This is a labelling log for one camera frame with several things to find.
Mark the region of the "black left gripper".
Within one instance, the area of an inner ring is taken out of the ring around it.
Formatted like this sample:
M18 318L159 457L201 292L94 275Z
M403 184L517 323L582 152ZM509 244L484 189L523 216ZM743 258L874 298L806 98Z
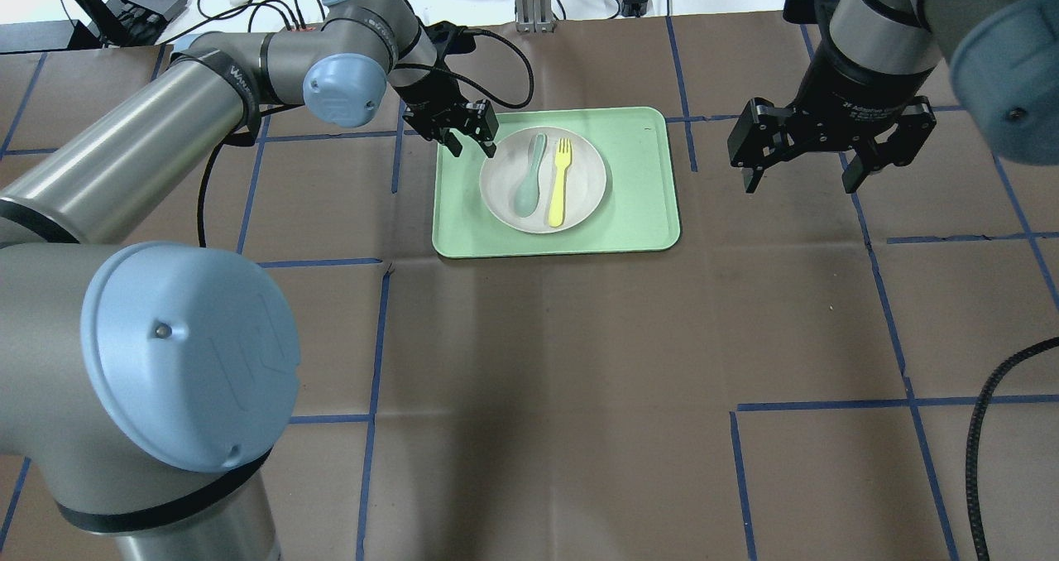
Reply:
M499 122L491 101L464 96L454 71L438 60L400 64L400 72L421 73L415 82L400 87L407 105L405 120L414 130L428 140L447 142L453 157L461 157L464 150L462 134L473 139L487 158L495 157Z

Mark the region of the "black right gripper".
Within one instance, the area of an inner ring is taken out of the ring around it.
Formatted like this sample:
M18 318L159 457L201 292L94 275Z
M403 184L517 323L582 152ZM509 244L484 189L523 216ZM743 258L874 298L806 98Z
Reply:
M840 55L831 44L816 49L797 96L786 108L764 98L744 105L726 139L730 165L742 171L753 193L764 173L789 151L847 151L844 191L855 193L885 166L910 165L937 126L932 105L917 96L927 71L886 74ZM878 142L877 135L895 131Z

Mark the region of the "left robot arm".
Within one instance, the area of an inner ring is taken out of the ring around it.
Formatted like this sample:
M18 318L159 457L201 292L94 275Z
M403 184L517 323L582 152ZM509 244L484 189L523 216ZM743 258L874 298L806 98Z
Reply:
M407 0L321 0L315 31L210 32L2 191L2 451L60 514L126 560L280 560L261 466L295 408L294 315L238 253L126 237L262 106L360 127L394 89L405 120L495 151Z

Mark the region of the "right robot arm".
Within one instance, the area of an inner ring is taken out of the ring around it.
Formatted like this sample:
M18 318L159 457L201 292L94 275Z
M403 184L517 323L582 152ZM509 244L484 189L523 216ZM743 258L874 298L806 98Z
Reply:
M784 0L783 18L821 40L797 96L750 99L726 139L746 192L810 151L852 151L847 193L911 164L937 126L919 90L941 62L991 151L1057 163L1058 0Z

